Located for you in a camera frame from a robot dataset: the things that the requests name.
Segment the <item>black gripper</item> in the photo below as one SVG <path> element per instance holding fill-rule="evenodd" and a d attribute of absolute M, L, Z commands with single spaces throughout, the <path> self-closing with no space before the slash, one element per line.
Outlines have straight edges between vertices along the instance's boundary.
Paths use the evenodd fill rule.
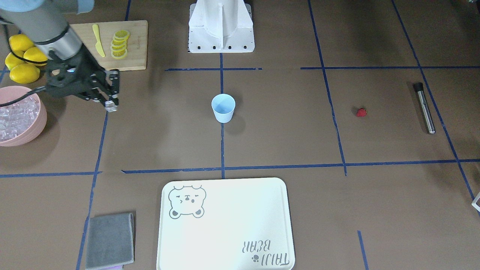
<path fill-rule="evenodd" d="M 52 97 L 76 96 L 110 107 L 119 105 L 120 72 L 106 70 L 98 64 L 87 48 L 62 60 L 55 51 L 48 52 L 45 91 Z"/>

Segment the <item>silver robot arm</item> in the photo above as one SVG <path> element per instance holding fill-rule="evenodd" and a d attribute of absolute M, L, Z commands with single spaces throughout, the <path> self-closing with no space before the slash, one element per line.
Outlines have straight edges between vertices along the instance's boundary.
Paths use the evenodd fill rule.
<path fill-rule="evenodd" d="M 45 91 L 52 97 L 98 102 L 108 112 L 117 109 L 119 71 L 104 69 L 64 16 L 90 12 L 93 0 L 2 0 L 0 5 L 1 23 L 16 25 L 47 56 L 46 85 L 5 106 Z"/>

